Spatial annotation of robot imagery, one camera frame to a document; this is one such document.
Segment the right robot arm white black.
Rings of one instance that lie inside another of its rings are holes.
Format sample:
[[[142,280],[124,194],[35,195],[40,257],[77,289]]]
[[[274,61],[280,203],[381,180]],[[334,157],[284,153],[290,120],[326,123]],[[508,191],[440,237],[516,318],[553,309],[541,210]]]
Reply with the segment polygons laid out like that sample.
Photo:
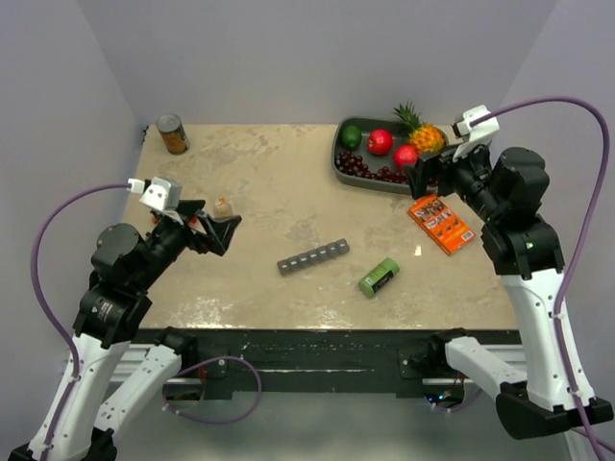
[[[455,193],[483,222],[482,247],[512,303],[526,358],[519,371],[457,328],[433,337],[430,370],[441,377],[459,371],[473,380],[516,440],[612,421],[612,404],[589,384],[557,297],[563,253],[556,231],[538,213],[550,183],[544,159],[513,147],[492,162],[485,145],[455,159],[447,148],[421,155],[405,172],[414,199],[430,190],[439,197]]]

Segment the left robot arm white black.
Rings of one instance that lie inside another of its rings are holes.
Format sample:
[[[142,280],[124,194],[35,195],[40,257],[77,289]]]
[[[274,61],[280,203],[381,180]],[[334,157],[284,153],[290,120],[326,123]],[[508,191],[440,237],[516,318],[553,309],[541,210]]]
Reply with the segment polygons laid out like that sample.
[[[69,357],[60,387],[34,439],[12,460],[113,460],[129,424],[163,384],[198,368],[197,340],[165,329],[136,370],[112,393],[115,369],[152,302],[148,291],[186,250],[224,255],[240,216],[214,218],[202,200],[181,200],[174,216],[161,212],[146,235],[129,224],[103,230],[93,271],[68,334]]]

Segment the amber pill bottle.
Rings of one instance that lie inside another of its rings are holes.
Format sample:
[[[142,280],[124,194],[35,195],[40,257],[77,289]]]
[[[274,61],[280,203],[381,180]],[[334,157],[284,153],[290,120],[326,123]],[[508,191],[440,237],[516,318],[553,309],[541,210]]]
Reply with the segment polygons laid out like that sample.
[[[228,218],[234,215],[231,203],[225,197],[218,197],[212,206],[212,214],[216,219]]]

